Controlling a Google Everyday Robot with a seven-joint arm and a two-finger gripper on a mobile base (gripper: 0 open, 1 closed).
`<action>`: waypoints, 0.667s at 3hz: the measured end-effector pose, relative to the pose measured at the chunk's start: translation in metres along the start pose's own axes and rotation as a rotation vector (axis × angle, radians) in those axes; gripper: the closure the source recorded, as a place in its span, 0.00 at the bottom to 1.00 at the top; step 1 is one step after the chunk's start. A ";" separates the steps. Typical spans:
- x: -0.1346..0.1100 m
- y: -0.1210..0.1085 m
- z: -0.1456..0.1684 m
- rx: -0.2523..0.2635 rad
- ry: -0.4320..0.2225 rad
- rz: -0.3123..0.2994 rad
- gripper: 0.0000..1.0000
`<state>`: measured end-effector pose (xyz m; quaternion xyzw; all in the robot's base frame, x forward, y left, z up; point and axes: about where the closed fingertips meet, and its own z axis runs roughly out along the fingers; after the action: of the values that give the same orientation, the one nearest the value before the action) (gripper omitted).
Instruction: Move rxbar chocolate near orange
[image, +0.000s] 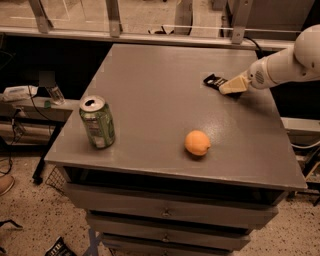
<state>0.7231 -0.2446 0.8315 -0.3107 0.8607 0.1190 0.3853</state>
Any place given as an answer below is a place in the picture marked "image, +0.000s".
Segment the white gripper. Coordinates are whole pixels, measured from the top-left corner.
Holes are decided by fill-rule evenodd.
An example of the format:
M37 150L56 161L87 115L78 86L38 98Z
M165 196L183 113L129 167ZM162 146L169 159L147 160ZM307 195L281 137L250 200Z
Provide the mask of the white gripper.
M244 75L238 75L220 85L219 92L223 95L242 93L248 90L249 82L252 87L259 90L276 86L268 73L267 64L267 57L255 61L246 71L248 79Z

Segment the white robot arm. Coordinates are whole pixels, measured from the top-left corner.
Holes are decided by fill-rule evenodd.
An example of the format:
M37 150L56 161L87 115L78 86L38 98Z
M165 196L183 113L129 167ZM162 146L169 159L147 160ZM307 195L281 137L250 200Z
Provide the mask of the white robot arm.
M293 45L263 57L219 86L223 95L245 92L250 86L262 90L287 82L320 79L320 25L305 29Z

